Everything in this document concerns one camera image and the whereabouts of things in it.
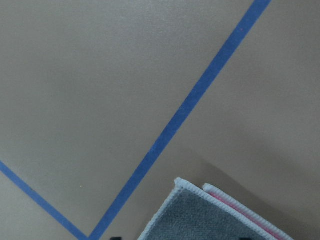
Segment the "folded towel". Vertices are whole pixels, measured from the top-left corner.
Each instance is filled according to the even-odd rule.
[[[292,240],[221,190],[177,178],[138,240]]]

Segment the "pink fabric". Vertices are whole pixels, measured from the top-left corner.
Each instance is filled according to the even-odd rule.
[[[226,201],[225,199],[223,199],[222,197],[209,192],[209,194],[214,197],[215,199],[219,200],[220,202],[228,205],[230,208],[236,210],[238,213],[242,214],[243,216],[245,216],[247,219],[249,219],[250,221],[252,221],[253,223],[257,224],[260,228],[262,228],[263,230],[265,230],[267,233],[269,233],[270,235],[272,235],[274,238],[276,238],[277,240],[282,240],[282,238],[276,234],[275,232],[273,232],[271,229],[267,228],[266,226],[264,226],[263,224],[261,224],[259,221],[256,221],[255,219],[253,219],[251,216],[249,216],[248,214],[246,214],[245,212],[242,212],[241,209],[239,209],[237,206],[235,206],[234,204]]]

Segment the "washcloth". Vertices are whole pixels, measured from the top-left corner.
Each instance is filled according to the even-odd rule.
[[[214,186],[204,190],[177,178],[138,240],[292,240]]]

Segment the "microfiber cloth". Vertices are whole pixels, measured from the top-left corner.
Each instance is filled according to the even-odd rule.
[[[138,240],[292,240],[218,188],[177,178]]]

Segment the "thin blue line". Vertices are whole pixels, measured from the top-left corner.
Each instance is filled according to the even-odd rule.
[[[44,200],[38,193],[29,187],[28,184],[26,184],[13,171],[11,171],[2,161],[0,161],[0,171],[3,172],[3,174],[6,175],[15,185],[24,191],[37,204],[39,204],[40,207],[42,207],[48,214],[50,214],[55,220],[64,226],[78,240],[88,240],[86,235],[84,235],[75,225],[73,225],[60,212],[58,212],[58,210],[51,206],[50,203]]]
[[[248,34],[250,29],[253,27],[270,2],[271,0],[255,0],[253,2],[249,10],[246,12],[242,20],[239,22],[207,70],[204,72],[200,80],[193,87],[192,91],[184,100],[181,107],[155,141],[140,165],[134,171],[133,175],[115,198],[112,205],[106,211],[98,225],[91,233],[89,240],[99,240],[102,237],[121,208],[125,205],[131,194],[135,191],[160,154],[177,133],[181,125],[187,119],[191,111],[195,108],[201,97],[205,94],[207,89],[226,65],[228,60],[231,58],[242,40]]]

